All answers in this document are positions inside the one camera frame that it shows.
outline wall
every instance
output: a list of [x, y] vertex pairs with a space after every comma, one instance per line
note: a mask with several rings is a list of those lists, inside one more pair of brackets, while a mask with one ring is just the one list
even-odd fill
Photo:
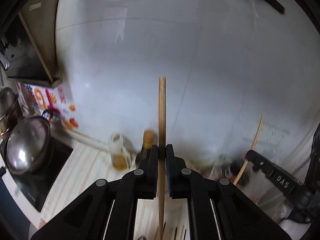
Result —
[[167, 143], [207, 159], [250, 148], [283, 161], [319, 123], [320, 39], [293, 0], [60, 0], [64, 91], [78, 131], [112, 132], [136, 150], [157, 131], [158, 77], [167, 77]]

